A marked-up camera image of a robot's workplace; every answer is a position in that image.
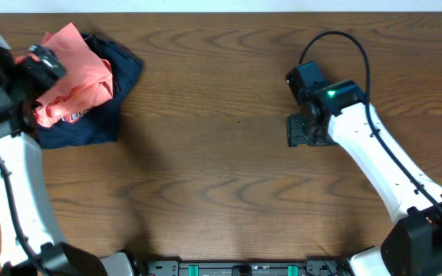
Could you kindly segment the pink t-shirt with gold print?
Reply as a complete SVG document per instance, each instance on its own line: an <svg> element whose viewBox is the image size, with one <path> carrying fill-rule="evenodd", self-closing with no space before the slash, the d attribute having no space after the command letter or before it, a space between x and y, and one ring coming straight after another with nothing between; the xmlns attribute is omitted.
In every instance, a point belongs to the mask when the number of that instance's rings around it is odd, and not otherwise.
<svg viewBox="0 0 442 276"><path fill-rule="evenodd" d="M34 115L49 128L64 117L100 106L113 98L113 74L108 60L99 57L81 37L75 24L46 33L41 45L51 49L66 74L38 98L41 107Z"/></svg>

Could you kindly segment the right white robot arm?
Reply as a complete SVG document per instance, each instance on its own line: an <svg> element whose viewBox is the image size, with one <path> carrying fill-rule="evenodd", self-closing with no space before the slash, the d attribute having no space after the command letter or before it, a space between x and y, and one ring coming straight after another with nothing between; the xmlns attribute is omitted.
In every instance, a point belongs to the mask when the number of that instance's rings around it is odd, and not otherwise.
<svg viewBox="0 0 442 276"><path fill-rule="evenodd" d="M354 81L289 79L287 84L302 108L288 119L289 145L339 145L368 178L394 224L381 245L348 259L349 274L442 274L442 186L405 153Z"/></svg>

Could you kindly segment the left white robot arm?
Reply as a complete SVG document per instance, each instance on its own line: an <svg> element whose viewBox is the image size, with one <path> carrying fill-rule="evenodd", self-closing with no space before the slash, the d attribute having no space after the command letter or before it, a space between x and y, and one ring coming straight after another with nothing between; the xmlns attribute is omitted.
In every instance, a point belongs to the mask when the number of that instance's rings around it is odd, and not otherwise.
<svg viewBox="0 0 442 276"><path fill-rule="evenodd" d="M69 245L54 217L34 138L34 101L66 70L52 51L31 47L15 63L0 46L0 228L3 275L135 275L125 251L99 258Z"/></svg>

